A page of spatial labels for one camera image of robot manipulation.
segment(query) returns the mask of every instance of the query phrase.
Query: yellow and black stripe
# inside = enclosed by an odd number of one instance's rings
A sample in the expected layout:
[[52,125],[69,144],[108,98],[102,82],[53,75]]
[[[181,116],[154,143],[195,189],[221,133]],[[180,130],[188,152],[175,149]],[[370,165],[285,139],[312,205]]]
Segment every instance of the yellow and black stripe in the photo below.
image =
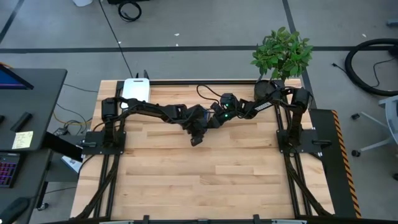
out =
[[356,215],[356,218],[361,218],[361,211],[359,210],[358,198],[356,197],[356,194],[355,194],[353,175],[351,173],[351,169],[349,168],[347,151],[344,146],[343,134],[341,133],[340,122],[338,121],[337,112],[335,110],[332,110],[331,112],[333,113],[333,116],[335,117],[335,126],[336,126],[338,141],[340,143],[341,155],[343,156],[343,161],[345,164],[345,169],[346,169],[346,174],[347,174],[347,179],[348,179],[348,184],[349,184],[349,191],[351,192],[351,198],[353,199],[353,203],[354,203],[355,215]]

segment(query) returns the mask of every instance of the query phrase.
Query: black hose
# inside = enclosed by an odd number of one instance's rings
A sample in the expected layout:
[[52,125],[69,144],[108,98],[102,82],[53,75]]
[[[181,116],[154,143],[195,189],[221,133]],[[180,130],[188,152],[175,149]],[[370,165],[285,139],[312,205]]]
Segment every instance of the black hose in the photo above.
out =
[[374,39],[374,40],[369,40],[365,41],[362,44],[357,45],[353,50],[351,50],[345,61],[345,67],[346,67],[346,72],[348,78],[358,87],[362,88],[364,91],[368,93],[372,93],[375,95],[379,96],[396,96],[398,95],[398,91],[386,91],[386,90],[378,90],[372,86],[369,86],[366,84],[362,79],[360,79],[357,74],[355,73],[353,69],[353,57],[354,55],[361,49],[365,47],[369,47],[371,45],[376,45],[376,44],[392,44],[392,45],[398,45],[398,39]]
[[[127,15],[127,13],[123,12],[123,10],[122,10],[123,6],[125,6],[127,4],[132,4],[133,6],[135,6],[138,9],[138,16],[129,17]],[[134,22],[137,19],[139,19],[141,17],[141,14],[142,14],[141,7],[139,7],[138,3],[136,3],[135,1],[132,1],[132,0],[127,0],[127,1],[124,1],[124,2],[120,3],[119,7],[118,7],[118,11],[119,11],[120,18],[122,18],[122,20],[124,20],[126,22]]]

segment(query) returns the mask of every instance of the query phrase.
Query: keyboard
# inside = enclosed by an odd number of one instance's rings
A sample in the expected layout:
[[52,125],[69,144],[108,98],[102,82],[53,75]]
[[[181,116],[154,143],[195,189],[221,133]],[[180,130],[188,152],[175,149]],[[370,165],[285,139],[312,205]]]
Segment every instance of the keyboard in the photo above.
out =
[[0,152],[0,188],[11,188],[17,177],[21,155]]

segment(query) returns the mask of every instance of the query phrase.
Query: black desk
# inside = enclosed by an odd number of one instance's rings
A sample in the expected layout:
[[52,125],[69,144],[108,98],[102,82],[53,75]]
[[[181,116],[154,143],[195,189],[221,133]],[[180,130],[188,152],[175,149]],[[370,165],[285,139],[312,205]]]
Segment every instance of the black desk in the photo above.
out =
[[[67,71],[64,69],[14,69],[17,75],[34,86],[33,90],[0,90],[0,114],[6,119],[0,124],[0,150],[22,153],[24,160],[11,189],[0,189],[0,211],[3,211],[18,197],[31,198],[29,208],[18,218],[17,223],[28,223],[33,209],[42,200],[44,183],[52,158],[52,150],[73,151],[75,156],[81,150],[74,145],[47,132],[51,115],[62,89]],[[15,133],[11,126],[23,112],[33,118],[22,131],[33,131],[30,148],[12,150]]]

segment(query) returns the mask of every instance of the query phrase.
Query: green leaves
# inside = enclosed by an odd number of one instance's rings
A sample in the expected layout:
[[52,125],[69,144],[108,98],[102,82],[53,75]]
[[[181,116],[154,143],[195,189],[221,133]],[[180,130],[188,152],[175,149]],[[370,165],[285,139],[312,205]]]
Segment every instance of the green leaves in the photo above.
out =
[[310,39],[301,40],[299,35],[297,31],[290,34],[285,27],[272,30],[253,52],[251,64],[258,67],[262,75],[273,70],[271,77],[275,79],[299,77],[312,59],[312,46],[308,45]]

